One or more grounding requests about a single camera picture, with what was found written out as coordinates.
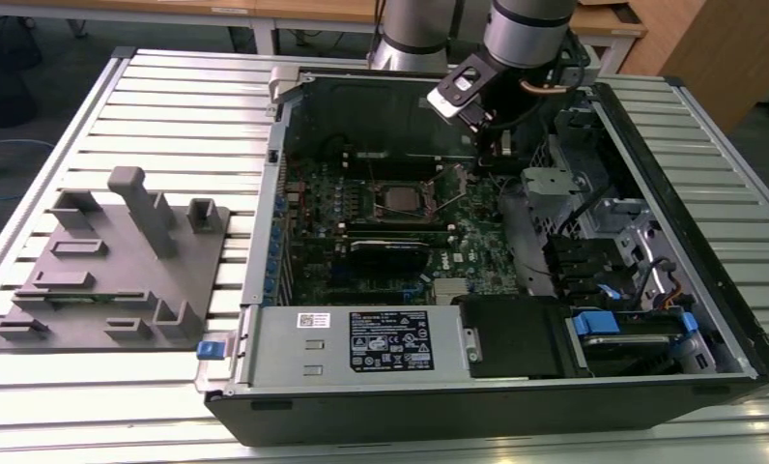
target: barcode sticker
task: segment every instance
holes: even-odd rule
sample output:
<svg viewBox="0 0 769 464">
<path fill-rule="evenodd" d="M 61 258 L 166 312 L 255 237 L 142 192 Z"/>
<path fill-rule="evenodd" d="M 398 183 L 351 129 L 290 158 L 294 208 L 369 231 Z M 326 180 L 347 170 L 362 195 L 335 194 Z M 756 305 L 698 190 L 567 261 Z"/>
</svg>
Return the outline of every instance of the barcode sticker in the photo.
<svg viewBox="0 0 769 464">
<path fill-rule="evenodd" d="M 329 312 L 299 312 L 295 319 L 298 329 L 329 329 L 330 313 Z"/>
</svg>

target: gray floor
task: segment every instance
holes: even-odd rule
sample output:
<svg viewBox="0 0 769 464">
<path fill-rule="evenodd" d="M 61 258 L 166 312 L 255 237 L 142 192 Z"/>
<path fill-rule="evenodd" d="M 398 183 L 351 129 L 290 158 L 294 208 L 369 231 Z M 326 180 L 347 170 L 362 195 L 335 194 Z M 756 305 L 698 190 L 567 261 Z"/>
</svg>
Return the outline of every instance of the gray floor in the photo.
<svg viewBox="0 0 769 464">
<path fill-rule="evenodd" d="M 41 105 L 41 114 L 30 123 L 0 130 L 3 138 L 35 138 L 57 142 L 78 106 L 86 97 L 107 57 L 115 46 L 231 52 L 233 44 L 223 27 L 138 24 L 90 21 L 86 39 L 74 39 L 63 20 L 38 19 L 35 40 L 45 54 L 43 64 L 25 72 L 23 77 Z M 307 38 L 309 46 L 295 46 L 293 35 L 281 34 L 282 52 L 307 56 L 363 58 L 369 36 L 325 32 Z M 470 49 L 454 47 L 453 59 L 461 59 Z M 757 108 L 732 134 L 769 185 L 769 116 Z M 29 187 L 47 156 L 43 147 L 0 145 L 0 196 L 19 195 Z M 0 229 L 18 200 L 0 201 Z"/>
</svg>

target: wooden table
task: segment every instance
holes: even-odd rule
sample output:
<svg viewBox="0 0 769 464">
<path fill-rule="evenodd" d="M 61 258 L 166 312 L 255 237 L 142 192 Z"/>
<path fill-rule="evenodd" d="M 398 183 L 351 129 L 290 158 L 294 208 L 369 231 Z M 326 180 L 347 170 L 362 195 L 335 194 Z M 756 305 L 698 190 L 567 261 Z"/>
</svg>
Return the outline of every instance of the wooden table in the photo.
<svg viewBox="0 0 769 464">
<path fill-rule="evenodd" d="M 262 55 L 278 52 L 278 30 L 373 32 L 374 0 L 0 0 L 0 15 L 249 27 Z M 608 7 L 579 7 L 570 22 L 583 44 L 603 47 L 602 71 L 620 70 L 642 24 Z"/>
<path fill-rule="evenodd" d="M 253 23 L 261 29 L 305 29 L 341 32 L 371 32 L 374 0 L 255 0 Z M 583 44 L 603 47 L 602 72 L 616 73 L 626 60 L 632 46 L 648 33 L 644 24 L 620 20 L 609 7 L 579 6 L 570 27 Z M 258 52 L 275 54 L 273 43 Z"/>
</svg>

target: blue latch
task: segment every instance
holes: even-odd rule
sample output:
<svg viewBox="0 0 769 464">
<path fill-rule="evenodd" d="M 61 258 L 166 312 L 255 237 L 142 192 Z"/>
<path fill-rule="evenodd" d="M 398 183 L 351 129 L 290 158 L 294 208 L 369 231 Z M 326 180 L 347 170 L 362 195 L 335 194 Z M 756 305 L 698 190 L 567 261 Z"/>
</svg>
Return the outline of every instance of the blue latch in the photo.
<svg viewBox="0 0 769 464">
<path fill-rule="evenodd" d="M 574 329 L 578 335 L 618 334 L 620 324 L 612 311 L 585 311 L 574 316 Z"/>
<path fill-rule="evenodd" d="M 598 284 L 597 287 L 602 289 L 602 291 L 608 295 L 608 298 L 610 298 L 612 300 L 622 300 L 622 293 L 620 293 L 612 287 L 603 284 Z"/>
<path fill-rule="evenodd" d="M 227 343 L 223 341 L 202 341 L 195 350 L 195 358 L 199 361 L 217 361 L 226 358 Z"/>
<path fill-rule="evenodd" d="M 700 324 L 697 324 L 694 314 L 690 312 L 682 313 L 682 325 L 685 326 L 685 331 L 690 334 L 700 330 Z"/>
</svg>

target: metal bracket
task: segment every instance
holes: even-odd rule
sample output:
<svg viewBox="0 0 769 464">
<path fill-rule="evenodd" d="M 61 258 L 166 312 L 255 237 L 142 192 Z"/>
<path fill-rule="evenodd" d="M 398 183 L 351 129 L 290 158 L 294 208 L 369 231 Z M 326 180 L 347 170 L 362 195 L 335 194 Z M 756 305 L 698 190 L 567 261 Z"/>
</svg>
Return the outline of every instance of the metal bracket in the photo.
<svg viewBox="0 0 769 464">
<path fill-rule="evenodd" d="M 274 104 L 282 102 L 282 95 L 299 86 L 298 66 L 277 66 L 270 72 L 270 101 Z"/>
</svg>

